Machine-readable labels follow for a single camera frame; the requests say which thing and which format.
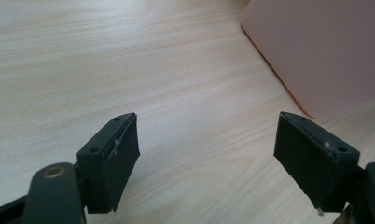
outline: wooden table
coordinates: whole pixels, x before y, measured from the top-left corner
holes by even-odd
[[[142,156],[89,223],[331,223],[272,156],[303,114],[240,26],[247,0],[0,1],[0,205],[134,111]],[[375,161],[375,100],[313,119]]]

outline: screw hole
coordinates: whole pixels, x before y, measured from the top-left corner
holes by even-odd
[[[345,148],[345,147],[338,147],[337,150],[339,152],[347,152],[348,151],[347,148]]]
[[[51,178],[57,177],[59,175],[62,175],[64,172],[65,172],[65,168],[64,167],[62,167],[62,166],[56,166],[56,167],[52,167],[52,168],[48,169],[43,174],[43,176],[46,179],[51,179]]]
[[[96,152],[98,152],[98,150],[100,150],[100,149],[98,149],[97,147],[93,147],[89,150],[89,153],[96,153]]]

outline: pink panel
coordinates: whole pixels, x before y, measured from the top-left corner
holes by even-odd
[[[374,0],[251,0],[243,28],[310,115],[375,97]]]

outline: black plastic jaw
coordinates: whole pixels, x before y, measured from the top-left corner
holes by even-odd
[[[140,156],[136,121],[134,113],[111,119],[76,154],[79,175],[87,183],[81,192],[87,194],[82,198],[89,213],[116,211]]]
[[[358,167],[358,150],[302,116],[281,112],[274,156],[315,208],[343,210],[344,180]]]

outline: black plastic bracket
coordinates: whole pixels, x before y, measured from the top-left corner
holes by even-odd
[[[364,170],[358,166],[359,155],[309,119],[280,113],[274,157],[313,206],[323,212],[342,212],[349,202],[357,223],[374,223],[375,163]]]
[[[138,157],[137,117],[111,119],[81,148],[75,165],[62,162],[39,170],[30,190],[0,207],[0,223],[86,223],[89,213],[116,211]]]

